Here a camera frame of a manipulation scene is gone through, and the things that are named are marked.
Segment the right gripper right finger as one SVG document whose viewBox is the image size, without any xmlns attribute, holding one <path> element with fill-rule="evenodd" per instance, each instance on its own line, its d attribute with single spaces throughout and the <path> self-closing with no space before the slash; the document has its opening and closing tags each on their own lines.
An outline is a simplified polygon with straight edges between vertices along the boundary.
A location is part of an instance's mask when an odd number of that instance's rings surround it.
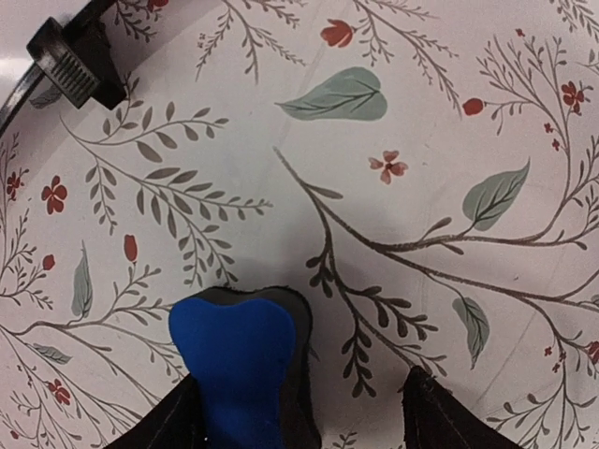
<svg viewBox="0 0 599 449">
<path fill-rule="evenodd" d="M 419 366 L 403 385 L 402 411 L 407 449 L 518 449 Z"/>
</svg>

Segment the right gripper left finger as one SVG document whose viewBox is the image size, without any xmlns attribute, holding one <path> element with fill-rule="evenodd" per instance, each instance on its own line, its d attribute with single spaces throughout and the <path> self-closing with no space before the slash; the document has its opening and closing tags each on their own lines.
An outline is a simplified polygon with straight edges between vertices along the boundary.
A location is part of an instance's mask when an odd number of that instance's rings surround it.
<svg viewBox="0 0 599 449">
<path fill-rule="evenodd" d="M 108 449 L 204 449 L 206 428 L 197 381 L 184 377 Z"/>
</svg>

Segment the blue whiteboard eraser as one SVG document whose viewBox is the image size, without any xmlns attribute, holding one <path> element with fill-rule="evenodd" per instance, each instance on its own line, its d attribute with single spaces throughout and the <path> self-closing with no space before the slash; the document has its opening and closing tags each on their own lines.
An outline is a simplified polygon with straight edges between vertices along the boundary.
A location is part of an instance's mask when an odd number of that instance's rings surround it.
<svg viewBox="0 0 599 449">
<path fill-rule="evenodd" d="M 209 447 L 321 447 L 310 385 L 313 315 L 301 293 L 211 287 L 178 301 L 168 330 L 198 384 Z"/>
</svg>

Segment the white whiteboard black frame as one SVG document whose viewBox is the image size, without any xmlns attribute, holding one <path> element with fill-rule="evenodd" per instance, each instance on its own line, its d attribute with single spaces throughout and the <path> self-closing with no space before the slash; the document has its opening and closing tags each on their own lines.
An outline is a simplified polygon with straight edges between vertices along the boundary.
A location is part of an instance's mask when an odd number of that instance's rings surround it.
<svg viewBox="0 0 599 449">
<path fill-rule="evenodd" d="M 50 17 L 69 23 L 91 1 L 3 1 L 1 3 L 1 130 L 15 116 L 43 79 L 26 49 Z"/>
</svg>

